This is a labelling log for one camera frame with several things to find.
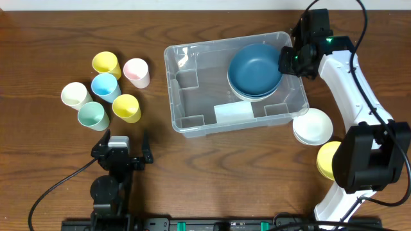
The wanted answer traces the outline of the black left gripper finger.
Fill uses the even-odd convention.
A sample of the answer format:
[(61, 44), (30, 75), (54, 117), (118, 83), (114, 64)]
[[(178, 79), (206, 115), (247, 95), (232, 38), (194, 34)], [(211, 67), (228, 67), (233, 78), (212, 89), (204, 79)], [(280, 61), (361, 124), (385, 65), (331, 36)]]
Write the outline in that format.
[(148, 132), (146, 130), (143, 133), (143, 143), (142, 143), (142, 146), (141, 146), (141, 151), (142, 151), (142, 154), (143, 154), (144, 158), (150, 158), (151, 157), (149, 137), (148, 137)]
[(102, 138), (94, 145), (95, 151), (104, 151), (108, 148), (108, 143), (110, 140), (110, 130), (106, 130)]

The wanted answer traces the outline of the dark blue bowl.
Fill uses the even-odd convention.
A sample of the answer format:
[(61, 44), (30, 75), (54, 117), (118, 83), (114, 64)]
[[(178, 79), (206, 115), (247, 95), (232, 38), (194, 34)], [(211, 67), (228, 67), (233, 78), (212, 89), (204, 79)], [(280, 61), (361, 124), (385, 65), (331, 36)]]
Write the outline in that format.
[(271, 95), (273, 95), (277, 89), (279, 88), (279, 86), (281, 85), (282, 79), (279, 80), (279, 83), (273, 88), (270, 89), (268, 92), (262, 93), (262, 94), (247, 94), (244, 92), (241, 92), (240, 90), (238, 90), (230, 81), (230, 79), (227, 79), (229, 86), (233, 89), (234, 92), (238, 93), (239, 95), (246, 97), (246, 98), (267, 98)]
[(280, 52), (269, 44), (247, 45), (233, 56), (227, 77), (241, 92), (268, 92), (283, 77), (279, 72), (279, 55)]

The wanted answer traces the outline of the beige large bowl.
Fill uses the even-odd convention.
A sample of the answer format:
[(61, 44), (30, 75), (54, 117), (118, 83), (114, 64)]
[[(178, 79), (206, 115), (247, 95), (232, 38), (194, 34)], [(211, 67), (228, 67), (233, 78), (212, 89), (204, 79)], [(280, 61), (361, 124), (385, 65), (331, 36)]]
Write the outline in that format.
[(228, 82), (228, 84), (229, 84), (229, 86), (230, 86), (230, 88), (231, 88), (231, 90), (232, 90), (232, 92), (233, 92), (233, 94), (234, 94), (235, 96), (237, 96), (238, 98), (240, 98), (240, 99), (243, 100), (243, 101), (248, 101), (248, 102), (252, 102), (252, 103), (253, 103), (253, 102), (258, 102), (258, 101), (263, 101), (264, 99), (270, 97), (271, 95), (273, 95), (273, 94), (277, 91), (277, 89), (275, 89), (274, 91), (272, 91), (271, 93), (269, 93), (269, 94), (267, 94), (267, 95), (265, 95), (265, 96), (258, 96), (258, 97), (255, 97), (255, 96), (246, 96), (246, 95), (241, 94), (240, 92), (238, 92), (238, 91), (232, 86), (232, 83), (230, 82), (230, 80), (227, 80), (227, 82)]

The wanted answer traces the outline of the white small bowl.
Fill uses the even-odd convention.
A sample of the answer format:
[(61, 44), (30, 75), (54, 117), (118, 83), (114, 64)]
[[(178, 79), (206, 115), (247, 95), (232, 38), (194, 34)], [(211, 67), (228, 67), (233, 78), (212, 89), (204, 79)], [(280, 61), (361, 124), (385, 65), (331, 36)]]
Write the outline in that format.
[(333, 123), (329, 116), (316, 108), (310, 108), (304, 115), (293, 120), (295, 138), (310, 146), (319, 146), (330, 140), (333, 134)]

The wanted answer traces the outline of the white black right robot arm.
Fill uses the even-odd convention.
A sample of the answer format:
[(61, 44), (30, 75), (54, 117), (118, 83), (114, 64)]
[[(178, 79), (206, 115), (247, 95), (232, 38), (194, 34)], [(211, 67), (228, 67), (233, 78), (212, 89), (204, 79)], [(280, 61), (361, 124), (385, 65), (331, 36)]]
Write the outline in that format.
[(370, 230), (350, 217), (374, 194), (410, 169), (410, 126), (397, 122), (381, 106), (358, 62), (358, 44), (336, 36), (326, 9), (306, 10), (292, 31), (294, 45), (284, 47), (279, 71), (298, 77), (320, 77), (329, 87), (343, 118), (346, 134), (333, 155), (334, 182), (316, 205), (310, 230)]

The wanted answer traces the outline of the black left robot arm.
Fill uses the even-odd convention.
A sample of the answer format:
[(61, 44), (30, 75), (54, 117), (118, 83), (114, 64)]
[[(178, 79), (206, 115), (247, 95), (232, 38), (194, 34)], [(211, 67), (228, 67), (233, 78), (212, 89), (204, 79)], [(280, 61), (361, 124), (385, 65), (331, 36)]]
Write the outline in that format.
[(128, 202), (134, 171), (143, 171), (145, 165), (153, 163), (148, 133), (144, 132), (141, 145), (142, 155), (130, 156), (130, 139), (127, 136), (111, 136), (107, 130), (93, 146), (91, 157), (108, 172), (95, 179), (90, 194), (97, 216), (128, 218)]

